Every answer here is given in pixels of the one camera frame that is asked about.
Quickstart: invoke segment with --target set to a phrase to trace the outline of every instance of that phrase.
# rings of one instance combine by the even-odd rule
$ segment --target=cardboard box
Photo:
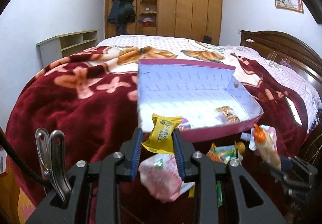
[[[186,141],[217,139],[246,131],[263,109],[233,76],[235,67],[182,59],[141,59],[138,70],[138,116],[143,132],[151,132],[151,116],[182,116],[191,130]],[[216,108],[230,106],[240,122],[223,124]]]

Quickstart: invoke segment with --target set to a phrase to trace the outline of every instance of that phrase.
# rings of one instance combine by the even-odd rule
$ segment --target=black cable
[[[44,180],[43,178],[39,177],[19,158],[18,154],[13,150],[2,131],[0,131],[0,145],[4,148],[9,157],[13,160],[14,163],[16,163],[16,165],[22,170],[24,174],[26,174],[28,177],[42,186],[51,185],[50,181]]]

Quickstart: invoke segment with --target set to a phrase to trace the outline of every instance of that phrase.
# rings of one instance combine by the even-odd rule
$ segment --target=bed
[[[137,61],[140,58],[181,58],[236,66],[236,78],[264,110],[259,123],[277,129],[279,153],[298,155],[307,138],[311,141],[322,132],[317,120],[321,107],[322,59],[303,42],[284,33],[242,31],[241,38],[240,46],[213,46],[181,38],[122,35],[60,59],[36,74],[23,89],[8,122],[9,142],[39,175],[34,142],[34,133],[39,127],[49,132],[60,129],[65,133],[67,169],[78,160],[102,160],[117,151],[138,124]],[[294,102],[301,127],[290,115],[285,96]],[[216,140],[216,144],[229,145],[239,138],[240,134],[228,136]],[[211,142],[194,145],[205,153]],[[310,152],[318,148],[316,144],[308,146]],[[143,151],[142,158],[147,156],[150,155]],[[272,189],[272,179],[257,169],[259,162],[258,157],[246,152],[245,168],[282,211],[282,191]],[[14,165],[13,170],[22,190],[37,205],[44,197],[42,187],[23,176]],[[183,216],[175,210],[192,208],[192,200],[186,195],[160,207],[140,185],[139,178],[131,185],[123,183],[121,192],[122,205],[146,224],[156,223],[156,215],[157,223],[165,223],[169,214],[173,216],[173,223],[190,222],[192,212]],[[137,198],[144,205],[136,203]],[[122,217],[123,223],[133,222],[126,213]]]

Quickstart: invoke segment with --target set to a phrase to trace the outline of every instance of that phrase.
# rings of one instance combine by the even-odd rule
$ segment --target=headboard
[[[308,45],[284,32],[242,30],[241,33],[241,46],[250,47],[262,57],[277,63],[284,59],[322,97],[322,59]]]

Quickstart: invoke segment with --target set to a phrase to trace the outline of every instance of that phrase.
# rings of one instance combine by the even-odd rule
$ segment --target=yellow snack package
[[[182,117],[162,117],[153,113],[152,121],[154,128],[142,146],[153,153],[174,154],[171,134],[182,122]]]

